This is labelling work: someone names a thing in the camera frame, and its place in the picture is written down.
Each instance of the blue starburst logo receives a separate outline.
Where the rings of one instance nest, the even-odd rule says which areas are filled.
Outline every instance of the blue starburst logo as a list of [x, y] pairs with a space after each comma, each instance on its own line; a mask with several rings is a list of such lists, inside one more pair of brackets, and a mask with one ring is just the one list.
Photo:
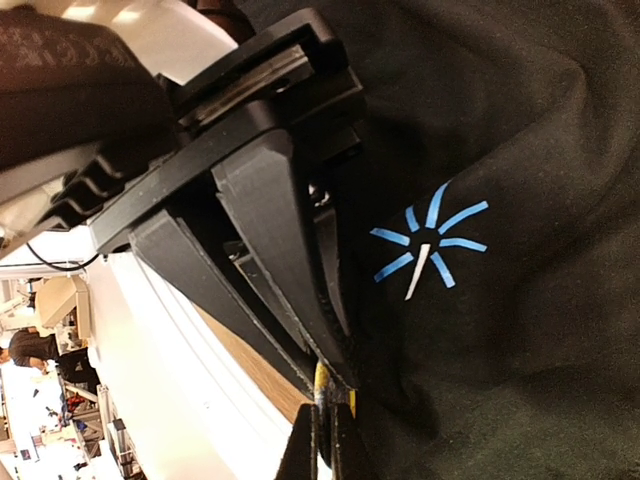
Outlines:
[[[466, 248], [467, 250], [473, 250], [476, 252], [484, 253], [487, 251], [487, 246], [482, 243], [474, 242], [473, 240], [468, 240], [466, 238], [458, 238], [458, 237], [447, 237], [444, 238], [444, 235], [449, 232], [453, 227], [463, 222], [467, 218], [476, 215], [486, 209], [489, 208], [489, 204], [487, 202], [480, 202], [472, 205], [471, 207], [465, 208], [461, 212], [458, 212], [445, 222], [443, 222], [439, 227], [438, 225], [438, 215], [440, 213], [440, 204], [442, 203], [442, 196], [444, 195], [445, 190], [449, 182], [442, 185], [436, 193], [433, 195], [431, 199], [431, 203], [429, 204], [429, 211], [427, 212], [427, 218], [424, 223], [424, 228], [427, 230], [436, 231], [439, 237], [438, 247], [439, 248], [451, 248], [451, 247], [459, 247]], [[413, 205], [407, 208], [405, 211], [405, 218], [407, 220], [407, 227], [411, 233], [417, 233], [421, 226], [418, 223], [416, 218], [416, 213]], [[412, 239], [411, 237], [404, 235], [402, 233], [393, 232], [391, 230], [387, 230], [385, 228], [374, 228], [371, 230], [371, 235], [387, 240], [388, 242], [395, 243], [397, 245], [402, 245], [403, 247], [411, 246]], [[416, 262], [416, 266], [413, 271], [413, 277], [411, 278], [411, 283], [409, 284], [409, 289], [407, 290], [407, 295], [405, 297], [406, 300], [410, 300], [413, 296], [413, 293], [418, 284], [418, 280], [422, 275], [422, 271], [427, 263], [427, 260], [431, 260], [431, 263], [436, 267], [436, 270], [440, 274], [442, 281], [444, 282], [447, 288], [453, 288], [456, 285], [456, 281], [451, 274], [451, 271], [447, 267], [444, 259], [440, 255], [436, 249], [432, 248], [432, 245], [429, 243], [423, 243], [420, 245], [420, 250], [418, 253], [418, 258], [416, 261], [415, 256], [411, 252], [406, 252], [403, 255], [400, 255], [393, 262], [386, 265], [382, 270], [375, 274], [373, 277], [374, 280], [379, 283], [391, 274], [397, 272], [401, 268], [409, 265], [410, 263]]]

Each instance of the black fabric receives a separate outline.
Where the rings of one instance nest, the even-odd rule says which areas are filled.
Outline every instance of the black fabric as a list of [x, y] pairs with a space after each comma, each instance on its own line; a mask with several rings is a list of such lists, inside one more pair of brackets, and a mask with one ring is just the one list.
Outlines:
[[9, 356], [19, 367], [28, 367], [30, 358], [55, 360], [58, 358], [58, 346], [54, 335], [41, 337], [37, 333], [20, 330], [11, 337]]
[[60, 375], [67, 382], [86, 383], [89, 392], [97, 392], [100, 379], [96, 370], [89, 363], [86, 348], [66, 353], [59, 357], [57, 362]]
[[164, 91], [99, 25], [0, 10], [0, 171], [173, 122]]
[[[640, 7], [237, 4], [258, 31], [319, 9], [367, 91], [366, 156], [334, 188], [358, 422], [383, 478], [638, 478]], [[405, 301], [422, 244], [455, 286], [429, 257]], [[406, 252], [413, 262], [374, 280]]]

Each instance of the wooden surface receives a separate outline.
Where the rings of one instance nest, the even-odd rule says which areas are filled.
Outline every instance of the wooden surface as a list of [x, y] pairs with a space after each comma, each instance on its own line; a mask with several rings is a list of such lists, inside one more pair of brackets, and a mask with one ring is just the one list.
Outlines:
[[271, 365], [260, 357], [249, 345], [231, 333], [228, 329], [213, 319], [208, 313], [195, 306], [215, 336], [227, 351], [238, 362], [240, 367], [256, 383], [258, 388], [273, 403], [273, 405], [291, 423], [296, 418], [298, 408], [307, 399], [296, 390]]

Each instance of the dark green cloth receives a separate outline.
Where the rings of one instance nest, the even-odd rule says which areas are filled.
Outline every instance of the dark green cloth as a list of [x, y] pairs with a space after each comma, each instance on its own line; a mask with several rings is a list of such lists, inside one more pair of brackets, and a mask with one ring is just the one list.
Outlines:
[[[256, 30], [317, 8], [366, 89], [366, 155], [333, 186], [358, 421], [383, 478], [640, 478], [638, 3], [238, 6]], [[450, 278], [429, 257], [405, 301], [425, 244]]]

